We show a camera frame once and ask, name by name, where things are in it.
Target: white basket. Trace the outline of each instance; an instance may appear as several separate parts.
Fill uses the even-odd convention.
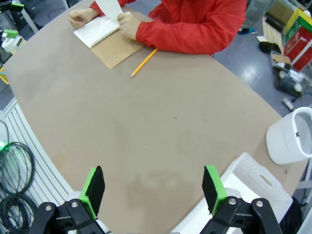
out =
[[[236,189],[246,202],[258,197],[266,198],[278,222],[282,220],[292,204],[292,198],[283,190],[278,180],[248,153],[234,160],[221,177],[225,188]],[[205,198],[172,230],[173,233],[198,234],[204,228],[209,214]],[[239,229],[230,228],[227,234],[241,234]]]
[[[259,197],[266,198],[272,206],[277,221],[282,220],[293,199],[265,167],[258,164],[248,153],[243,153],[230,164],[221,177],[222,181],[226,181],[231,174],[238,177]]]

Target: spiral notebook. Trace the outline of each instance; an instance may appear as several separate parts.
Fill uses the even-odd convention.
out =
[[[109,69],[143,47],[143,44],[125,38],[119,31],[119,23],[108,16],[95,18],[74,34]]]

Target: white bucket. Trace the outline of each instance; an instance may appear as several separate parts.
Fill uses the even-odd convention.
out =
[[[267,147],[277,164],[303,161],[312,157],[312,109],[300,107],[271,125]]]

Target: white paper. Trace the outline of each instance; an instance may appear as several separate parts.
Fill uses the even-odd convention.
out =
[[[101,11],[112,19],[117,20],[118,15],[122,13],[117,0],[96,0],[96,2]]]
[[[259,42],[267,41],[264,36],[257,36]]]
[[[89,48],[101,37],[119,28],[119,23],[107,16],[97,17],[83,27],[74,31],[74,34]]]

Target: red box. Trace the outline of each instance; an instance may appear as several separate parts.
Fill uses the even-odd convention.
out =
[[[298,54],[312,40],[312,33],[307,29],[300,27],[293,37],[287,42],[284,47],[284,55],[288,56],[293,61]],[[301,71],[312,60],[312,48],[310,47],[292,66],[294,69]]]

